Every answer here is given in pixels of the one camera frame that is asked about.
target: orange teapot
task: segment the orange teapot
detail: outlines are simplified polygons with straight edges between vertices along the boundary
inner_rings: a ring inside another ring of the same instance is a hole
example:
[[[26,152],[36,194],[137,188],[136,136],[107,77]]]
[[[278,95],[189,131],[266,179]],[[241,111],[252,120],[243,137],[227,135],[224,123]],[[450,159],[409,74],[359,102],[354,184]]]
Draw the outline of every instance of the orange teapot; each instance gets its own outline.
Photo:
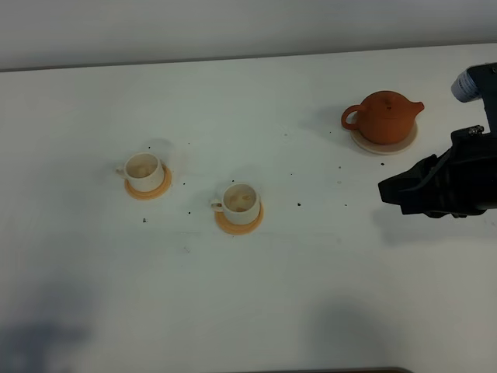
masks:
[[[396,144],[408,137],[416,115],[424,108],[422,103],[412,103],[400,93],[380,91],[366,97],[360,105],[345,110],[342,126],[358,130],[375,144]],[[348,123],[347,117],[355,111],[356,123]]]

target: teapot handle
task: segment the teapot handle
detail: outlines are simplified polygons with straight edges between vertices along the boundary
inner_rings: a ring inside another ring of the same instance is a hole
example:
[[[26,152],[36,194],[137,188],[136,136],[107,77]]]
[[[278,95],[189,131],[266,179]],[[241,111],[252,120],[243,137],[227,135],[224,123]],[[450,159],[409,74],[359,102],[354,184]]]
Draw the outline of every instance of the teapot handle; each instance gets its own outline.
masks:
[[[364,105],[352,105],[343,112],[342,126],[347,130],[353,131],[359,128],[359,125],[357,123],[347,123],[347,117],[354,111],[366,111],[366,107]]]

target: teacup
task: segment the teacup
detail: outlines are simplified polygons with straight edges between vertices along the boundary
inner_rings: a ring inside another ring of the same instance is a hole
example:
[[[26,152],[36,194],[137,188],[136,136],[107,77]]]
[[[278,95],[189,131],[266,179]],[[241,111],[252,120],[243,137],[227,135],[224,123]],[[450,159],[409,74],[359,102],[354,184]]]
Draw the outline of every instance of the teacup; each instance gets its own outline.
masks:
[[[222,212],[230,223],[246,225],[259,216],[261,199],[248,184],[236,183],[224,190],[221,200],[212,200],[210,206],[214,211]]]
[[[159,188],[165,178],[161,160],[152,153],[132,155],[116,173],[129,181],[138,192],[150,192]]]

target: teacup handle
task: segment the teacup handle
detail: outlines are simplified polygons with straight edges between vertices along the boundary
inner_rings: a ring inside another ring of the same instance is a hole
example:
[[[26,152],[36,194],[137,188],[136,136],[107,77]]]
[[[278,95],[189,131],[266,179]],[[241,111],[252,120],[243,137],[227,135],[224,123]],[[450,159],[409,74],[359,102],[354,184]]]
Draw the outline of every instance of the teacup handle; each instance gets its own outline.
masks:
[[[214,198],[210,201],[210,208],[212,208],[216,212],[223,212],[223,204],[217,198]]]
[[[357,123],[347,123],[347,117],[354,111],[366,111],[366,107],[364,105],[352,105],[343,112],[342,126],[347,130],[353,131],[359,128],[359,125]]]
[[[116,174],[121,176],[123,179],[126,179],[126,174],[124,173],[123,166],[116,167]]]

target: wall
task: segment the wall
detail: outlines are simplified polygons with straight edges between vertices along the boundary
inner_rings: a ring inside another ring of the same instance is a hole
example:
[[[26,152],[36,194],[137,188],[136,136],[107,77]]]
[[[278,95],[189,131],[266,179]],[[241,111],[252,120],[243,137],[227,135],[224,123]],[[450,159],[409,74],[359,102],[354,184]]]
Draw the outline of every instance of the wall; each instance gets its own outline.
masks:
[[[0,69],[497,41],[495,0],[4,0]]]

